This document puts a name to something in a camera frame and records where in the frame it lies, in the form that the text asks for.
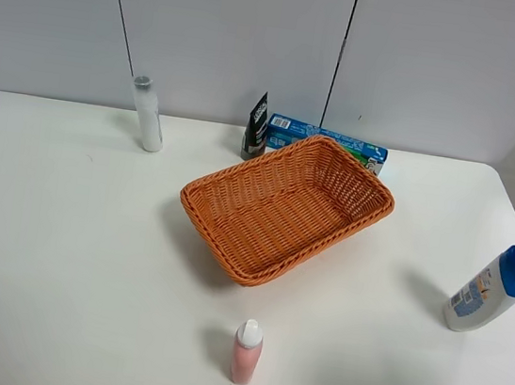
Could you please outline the white bottle silver cap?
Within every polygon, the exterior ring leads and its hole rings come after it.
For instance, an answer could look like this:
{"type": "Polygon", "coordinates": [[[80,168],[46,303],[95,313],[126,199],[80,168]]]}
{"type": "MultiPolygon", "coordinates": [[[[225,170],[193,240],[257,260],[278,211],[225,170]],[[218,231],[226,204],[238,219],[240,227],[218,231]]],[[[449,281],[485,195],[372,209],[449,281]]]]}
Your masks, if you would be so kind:
{"type": "Polygon", "coordinates": [[[141,143],[146,152],[159,152],[163,148],[158,97],[153,80],[148,76],[134,78],[133,93],[137,110],[141,143]]]}

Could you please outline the white shampoo bottle blue cap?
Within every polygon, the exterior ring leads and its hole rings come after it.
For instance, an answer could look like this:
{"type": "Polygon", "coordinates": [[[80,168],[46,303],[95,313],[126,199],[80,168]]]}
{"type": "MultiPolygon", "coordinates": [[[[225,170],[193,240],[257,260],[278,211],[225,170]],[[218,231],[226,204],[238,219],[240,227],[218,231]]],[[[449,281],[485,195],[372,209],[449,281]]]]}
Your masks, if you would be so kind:
{"type": "Polygon", "coordinates": [[[515,246],[502,251],[443,306],[447,327],[482,328],[515,304],[515,246]]]}

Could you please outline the black cosmetic tube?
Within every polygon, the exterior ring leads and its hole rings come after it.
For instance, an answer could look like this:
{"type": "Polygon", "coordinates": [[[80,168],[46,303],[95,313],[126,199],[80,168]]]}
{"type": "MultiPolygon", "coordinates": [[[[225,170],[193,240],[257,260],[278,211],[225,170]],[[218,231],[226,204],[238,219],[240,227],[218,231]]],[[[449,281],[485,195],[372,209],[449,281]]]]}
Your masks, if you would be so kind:
{"type": "Polygon", "coordinates": [[[249,121],[243,134],[240,152],[245,161],[258,157],[265,153],[266,128],[267,128],[267,94],[259,100],[249,113],[249,121]]]}

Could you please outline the pink bottle white cap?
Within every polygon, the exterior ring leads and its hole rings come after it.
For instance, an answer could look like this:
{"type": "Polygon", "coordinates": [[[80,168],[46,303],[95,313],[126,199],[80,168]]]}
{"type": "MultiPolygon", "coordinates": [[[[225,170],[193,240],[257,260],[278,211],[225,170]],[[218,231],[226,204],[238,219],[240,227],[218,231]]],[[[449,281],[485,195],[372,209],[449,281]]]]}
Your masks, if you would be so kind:
{"type": "Polygon", "coordinates": [[[245,321],[234,335],[231,356],[231,380],[237,385],[247,385],[255,371],[263,349],[264,334],[256,319],[245,321]]]}

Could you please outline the orange wicker basket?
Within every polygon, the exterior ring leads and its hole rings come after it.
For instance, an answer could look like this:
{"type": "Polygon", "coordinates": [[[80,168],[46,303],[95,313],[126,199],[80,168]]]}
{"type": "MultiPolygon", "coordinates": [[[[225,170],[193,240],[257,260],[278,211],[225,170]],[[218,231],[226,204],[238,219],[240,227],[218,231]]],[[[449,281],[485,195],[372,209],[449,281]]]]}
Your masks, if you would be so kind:
{"type": "Polygon", "coordinates": [[[378,177],[325,136],[192,181],[180,200],[228,277],[251,287],[277,279],[394,209],[378,177]]]}

